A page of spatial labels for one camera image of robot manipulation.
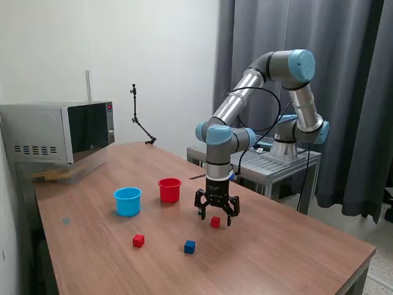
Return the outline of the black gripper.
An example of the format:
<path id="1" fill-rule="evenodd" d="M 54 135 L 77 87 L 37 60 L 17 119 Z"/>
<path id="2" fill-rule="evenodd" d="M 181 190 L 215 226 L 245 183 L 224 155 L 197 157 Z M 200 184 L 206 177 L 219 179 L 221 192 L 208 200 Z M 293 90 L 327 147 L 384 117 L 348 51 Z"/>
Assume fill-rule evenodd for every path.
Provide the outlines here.
<path id="1" fill-rule="evenodd" d="M 202 220 L 206 217 L 208 205 L 218 207 L 227 214 L 227 226 L 232 223 L 232 218 L 239 215 L 239 197 L 229 196 L 229 180 L 215 181 L 206 178 L 206 190 L 199 189 L 195 193 L 194 206 L 198 208 L 198 215 Z"/>

